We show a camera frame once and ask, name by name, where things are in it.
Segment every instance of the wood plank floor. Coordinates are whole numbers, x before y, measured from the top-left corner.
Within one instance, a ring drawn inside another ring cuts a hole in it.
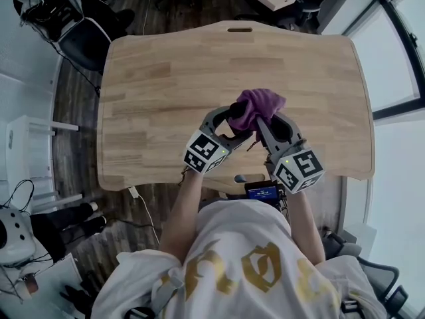
[[[149,0],[111,0],[113,10],[133,9],[135,20],[127,29],[129,34],[141,35]],[[251,12],[244,0],[202,0],[202,10],[181,3],[172,3],[166,12],[158,11],[151,0],[145,34],[169,33],[233,19],[239,13]],[[313,33],[311,28],[304,32]],[[83,70],[95,84],[102,77]],[[140,199],[132,199],[129,191],[104,191],[98,185],[96,171],[96,124],[98,98],[90,86],[72,67],[63,62],[54,103],[54,120],[80,126],[79,132],[57,131],[53,139],[53,162],[56,188],[62,196],[82,192],[84,200],[98,200],[100,213],[140,224],[149,219]],[[158,234],[166,221],[176,198],[178,187],[174,184],[152,184],[137,187],[146,200]],[[217,196],[215,191],[204,190],[203,199]],[[336,228],[341,200],[341,178],[326,176],[309,198],[318,225]],[[72,253],[83,275],[93,270],[103,284],[116,267],[116,255],[121,251],[154,248],[151,229],[137,229],[120,222],[112,222],[102,233],[80,244]]]

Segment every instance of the crumpled purple fabric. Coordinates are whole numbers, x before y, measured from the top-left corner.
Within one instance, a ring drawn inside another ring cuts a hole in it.
[[[229,118],[228,125],[240,131],[247,129],[257,131],[256,117],[260,116],[265,123],[270,124],[273,115],[285,106],[286,98],[268,88],[255,88],[242,91],[236,101],[248,102],[245,113],[237,119]]]

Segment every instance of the blue screen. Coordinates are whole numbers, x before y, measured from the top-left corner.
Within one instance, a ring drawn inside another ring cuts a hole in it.
[[[276,187],[264,187],[248,190],[250,199],[277,199],[278,193]]]

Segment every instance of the white table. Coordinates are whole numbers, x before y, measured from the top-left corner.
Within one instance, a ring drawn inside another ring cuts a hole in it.
[[[79,127],[72,124],[65,124],[59,122],[51,122],[48,120],[42,120],[39,118],[32,118],[28,116],[21,116],[13,122],[7,124],[6,129],[6,170],[7,170],[7,182],[9,184],[9,195],[12,195],[17,184],[24,179],[31,179],[33,183],[36,183],[40,179],[52,179],[51,175],[46,176],[31,176],[30,173],[30,133],[40,136],[54,136],[56,133],[51,128],[59,128],[70,131],[78,131]],[[17,208],[22,208],[28,201],[29,195],[32,190],[30,183],[24,183],[15,192],[12,200],[12,204]],[[77,201],[82,198],[81,194],[73,195],[57,199],[56,201],[33,205],[34,200],[46,199],[48,197],[58,197],[58,192],[53,190],[49,193],[35,194],[33,199],[29,203],[27,211],[29,213],[39,213],[52,209],[59,205]]]

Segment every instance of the white cube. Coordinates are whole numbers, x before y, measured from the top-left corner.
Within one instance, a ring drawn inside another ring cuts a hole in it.
[[[224,146],[197,130],[187,142],[183,161],[187,166],[204,174],[219,166],[228,153]]]
[[[279,159],[274,175],[294,194],[314,185],[325,173],[311,149]]]

